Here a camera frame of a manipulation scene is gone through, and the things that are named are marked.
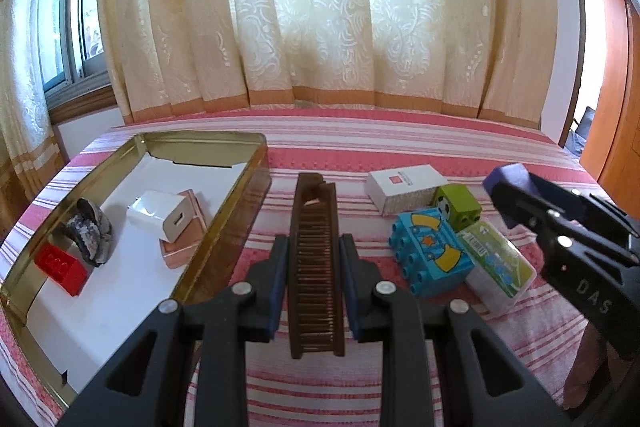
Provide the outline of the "person right hand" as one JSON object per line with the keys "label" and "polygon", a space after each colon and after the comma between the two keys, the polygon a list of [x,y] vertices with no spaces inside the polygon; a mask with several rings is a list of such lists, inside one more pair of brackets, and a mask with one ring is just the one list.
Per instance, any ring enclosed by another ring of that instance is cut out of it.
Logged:
{"label": "person right hand", "polygon": [[582,334],[576,358],[564,384],[563,407],[565,410],[576,409],[585,401],[591,381],[607,355],[606,341],[589,323]]}

